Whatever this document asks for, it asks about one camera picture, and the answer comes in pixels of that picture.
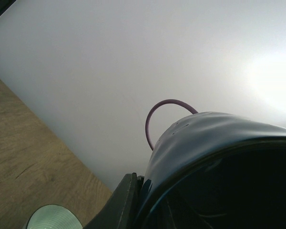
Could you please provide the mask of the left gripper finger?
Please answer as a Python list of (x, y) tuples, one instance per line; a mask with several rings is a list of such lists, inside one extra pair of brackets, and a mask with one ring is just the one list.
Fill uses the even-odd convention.
[(131, 229), (136, 215), (143, 176), (126, 174), (105, 206), (85, 226), (86, 229)]

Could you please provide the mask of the light green patterned bowl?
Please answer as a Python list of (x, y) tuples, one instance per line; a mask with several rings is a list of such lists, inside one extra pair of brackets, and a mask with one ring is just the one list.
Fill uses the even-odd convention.
[(79, 219), (67, 208), (49, 204), (38, 208), (23, 229), (82, 229)]

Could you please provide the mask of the dark blue ceramic mug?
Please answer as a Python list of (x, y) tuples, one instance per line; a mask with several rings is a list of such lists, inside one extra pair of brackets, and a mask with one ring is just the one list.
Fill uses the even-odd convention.
[(152, 152), (136, 229), (286, 229), (286, 128), (204, 112)]

